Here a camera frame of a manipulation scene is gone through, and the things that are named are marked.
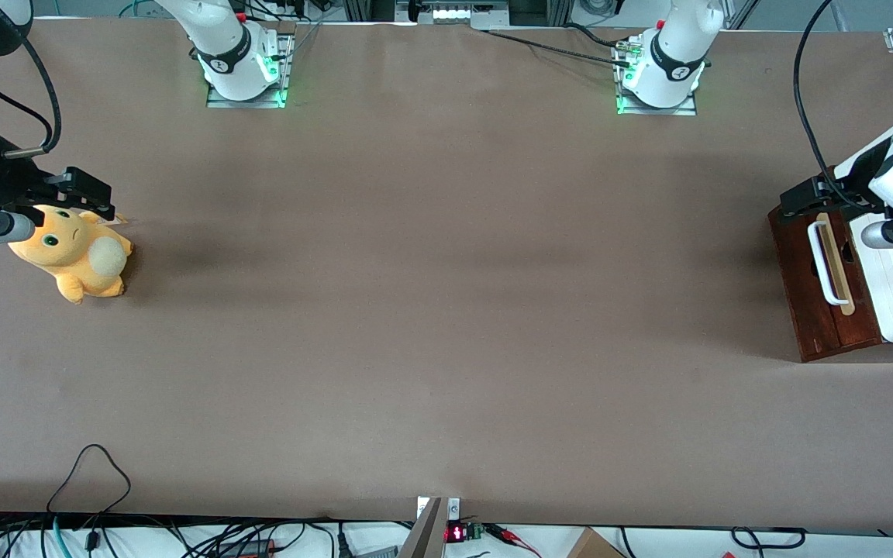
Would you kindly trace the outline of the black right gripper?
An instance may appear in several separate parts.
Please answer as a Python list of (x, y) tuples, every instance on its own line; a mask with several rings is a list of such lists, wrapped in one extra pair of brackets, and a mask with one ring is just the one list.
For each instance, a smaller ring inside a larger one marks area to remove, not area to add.
[(14, 145), (0, 137), (0, 211), (19, 206), (43, 205), (45, 223), (103, 223), (116, 219), (112, 188), (106, 181), (78, 167), (65, 168), (65, 194), (61, 200), (53, 175), (40, 170), (31, 159), (7, 159)]

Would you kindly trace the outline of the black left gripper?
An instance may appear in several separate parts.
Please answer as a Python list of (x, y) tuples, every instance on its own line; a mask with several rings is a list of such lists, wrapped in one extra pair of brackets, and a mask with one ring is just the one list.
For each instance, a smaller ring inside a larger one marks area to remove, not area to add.
[(871, 182), (881, 169), (890, 144), (889, 139), (883, 139), (839, 166), (829, 167), (828, 174), (833, 179), (829, 188), (822, 177), (809, 177), (788, 188), (781, 195), (781, 219), (795, 220), (841, 208), (848, 212), (884, 212), (885, 204), (871, 190)]

